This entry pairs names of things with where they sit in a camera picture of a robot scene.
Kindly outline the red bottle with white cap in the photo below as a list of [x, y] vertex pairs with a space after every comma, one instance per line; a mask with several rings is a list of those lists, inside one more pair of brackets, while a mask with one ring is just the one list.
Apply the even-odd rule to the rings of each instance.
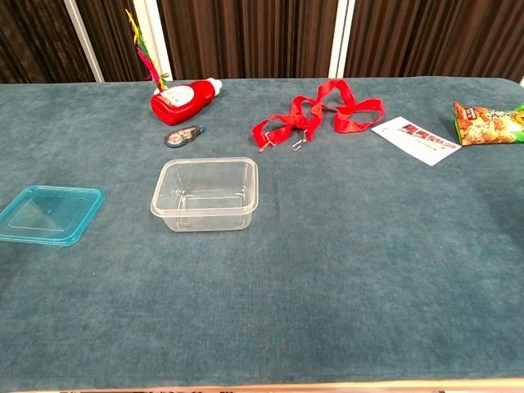
[[219, 95], [222, 87], [222, 81], [214, 78], [179, 84], [154, 93], [151, 97], [151, 109], [167, 125], [181, 124], [209, 105]]

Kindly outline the white double frame post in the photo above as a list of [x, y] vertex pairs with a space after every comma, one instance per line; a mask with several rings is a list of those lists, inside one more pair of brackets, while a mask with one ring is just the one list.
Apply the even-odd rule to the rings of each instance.
[[340, 79], [344, 75], [354, 10], [355, 0], [338, 0], [328, 68], [329, 79]]

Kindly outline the teal velvet tablecloth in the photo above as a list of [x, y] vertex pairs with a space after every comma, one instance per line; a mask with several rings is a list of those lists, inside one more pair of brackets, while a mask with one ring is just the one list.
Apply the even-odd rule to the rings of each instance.
[[[230, 79], [180, 149], [149, 83], [0, 84], [0, 210], [96, 187], [72, 246], [0, 241], [0, 391], [524, 377], [524, 143], [429, 166], [327, 115], [299, 151], [252, 127], [316, 79]], [[175, 233], [163, 165], [250, 157], [251, 224]]]

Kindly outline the blue plastic lid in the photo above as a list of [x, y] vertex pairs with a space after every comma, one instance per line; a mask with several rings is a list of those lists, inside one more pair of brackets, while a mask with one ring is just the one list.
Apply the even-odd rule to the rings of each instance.
[[104, 200], [98, 188], [29, 186], [0, 210], [0, 241], [71, 246]]

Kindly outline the correction tape dispenser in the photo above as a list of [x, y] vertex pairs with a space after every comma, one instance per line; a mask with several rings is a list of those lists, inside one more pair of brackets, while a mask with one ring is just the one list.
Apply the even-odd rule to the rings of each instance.
[[165, 145], [170, 148], [183, 147], [193, 142], [198, 136], [206, 131], [205, 125], [193, 125], [169, 132], [164, 139]]

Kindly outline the orange green snack bag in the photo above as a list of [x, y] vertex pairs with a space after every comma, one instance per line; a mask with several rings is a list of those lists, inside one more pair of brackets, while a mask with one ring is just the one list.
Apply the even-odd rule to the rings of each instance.
[[524, 143], [524, 104], [510, 111], [454, 103], [454, 125], [465, 146]]

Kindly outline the clear plastic container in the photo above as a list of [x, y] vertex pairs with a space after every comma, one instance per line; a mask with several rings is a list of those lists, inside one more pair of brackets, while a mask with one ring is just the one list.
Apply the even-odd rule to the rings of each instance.
[[258, 199], [248, 157], [177, 159], [161, 169], [150, 210], [174, 232], [236, 231], [251, 224]]

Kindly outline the colourful feather shuttlecock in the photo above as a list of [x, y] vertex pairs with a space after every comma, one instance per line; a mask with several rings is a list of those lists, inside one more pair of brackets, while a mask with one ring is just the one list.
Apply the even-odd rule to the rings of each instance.
[[151, 56], [149, 55], [149, 52], [147, 50], [147, 45], [145, 44], [145, 41], [142, 36], [142, 31], [134, 21], [132, 13], [128, 9], [125, 9], [125, 12], [129, 18], [129, 23], [132, 26], [133, 43], [138, 57], [146, 66], [149, 74], [149, 79], [154, 82], [159, 92], [163, 92], [167, 89], [167, 85], [165, 84], [165, 75], [161, 74], [158, 71], [154, 61], [151, 59]]

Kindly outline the dark brown curtain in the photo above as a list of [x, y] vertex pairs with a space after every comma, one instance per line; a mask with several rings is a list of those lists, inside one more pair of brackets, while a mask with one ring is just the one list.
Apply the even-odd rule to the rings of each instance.
[[[125, 12], [75, 0], [104, 80], [147, 77]], [[157, 0], [175, 79], [328, 75], [338, 0]], [[344, 76], [515, 81], [524, 0], [355, 0]], [[0, 0], [0, 83], [92, 82], [63, 0]]]

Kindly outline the wide white frame post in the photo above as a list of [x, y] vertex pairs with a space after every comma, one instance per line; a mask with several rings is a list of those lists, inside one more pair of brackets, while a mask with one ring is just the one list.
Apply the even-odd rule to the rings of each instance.
[[166, 75], [166, 80], [172, 81], [173, 75], [157, 0], [133, 0], [133, 5], [138, 17], [138, 26], [142, 31], [151, 59], [158, 71]]

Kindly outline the thin grey frame post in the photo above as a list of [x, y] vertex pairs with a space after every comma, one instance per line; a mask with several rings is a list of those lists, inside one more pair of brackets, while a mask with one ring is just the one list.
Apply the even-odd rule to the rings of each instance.
[[75, 33], [79, 39], [84, 55], [88, 61], [89, 67], [93, 73], [93, 77], [97, 83], [104, 83], [102, 70], [99, 66], [96, 53], [85, 28], [83, 18], [79, 12], [77, 2], [75, 0], [63, 0], [66, 10], [69, 14], [70, 20], [75, 28]]

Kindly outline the white printed card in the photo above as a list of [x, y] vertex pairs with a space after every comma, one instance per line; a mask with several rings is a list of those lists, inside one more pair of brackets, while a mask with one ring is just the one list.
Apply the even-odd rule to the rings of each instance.
[[401, 116], [373, 127], [372, 131], [429, 166], [436, 165], [461, 148]]

